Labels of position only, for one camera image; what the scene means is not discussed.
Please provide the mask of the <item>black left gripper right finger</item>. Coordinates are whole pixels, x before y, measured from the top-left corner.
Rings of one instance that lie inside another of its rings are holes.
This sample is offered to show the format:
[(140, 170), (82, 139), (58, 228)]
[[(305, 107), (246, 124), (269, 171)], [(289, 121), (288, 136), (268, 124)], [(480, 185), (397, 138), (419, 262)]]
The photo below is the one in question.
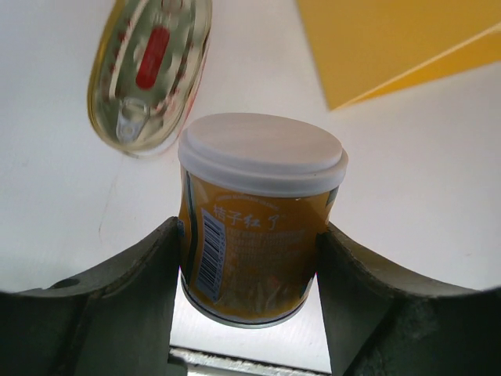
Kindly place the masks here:
[(335, 226), (315, 245), (333, 374), (499, 374), (497, 287), (475, 291), (425, 277)]

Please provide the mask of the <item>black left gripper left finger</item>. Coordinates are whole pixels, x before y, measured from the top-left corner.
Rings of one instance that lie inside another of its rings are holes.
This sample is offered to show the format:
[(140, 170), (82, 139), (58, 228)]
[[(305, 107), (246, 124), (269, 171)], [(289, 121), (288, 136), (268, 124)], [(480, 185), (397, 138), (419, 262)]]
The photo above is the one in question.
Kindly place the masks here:
[(2, 374), (179, 374), (169, 355), (178, 268), (172, 218), (47, 289), (2, 293)]

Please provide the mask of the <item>orange label can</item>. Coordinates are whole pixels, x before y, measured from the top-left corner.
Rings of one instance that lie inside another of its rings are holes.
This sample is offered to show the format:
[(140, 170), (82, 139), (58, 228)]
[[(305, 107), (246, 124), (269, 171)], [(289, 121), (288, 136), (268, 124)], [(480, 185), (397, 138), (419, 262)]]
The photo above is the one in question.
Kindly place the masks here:
[(182, 289), (212, 320), (258, 328), (304, 305), (348, 154), (328, 131), (270, 114), (211, 114), (178, 143)]

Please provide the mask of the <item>oval fish tin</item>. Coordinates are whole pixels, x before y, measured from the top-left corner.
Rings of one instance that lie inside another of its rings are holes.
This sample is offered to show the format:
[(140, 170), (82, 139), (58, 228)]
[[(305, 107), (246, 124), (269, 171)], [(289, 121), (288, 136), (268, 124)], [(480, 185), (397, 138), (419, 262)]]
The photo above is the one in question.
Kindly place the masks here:
[(129, 157), (161, 154), (178, 138), (200, 85), (210, 1), (117, 1), (88, 83), (88, 118)]

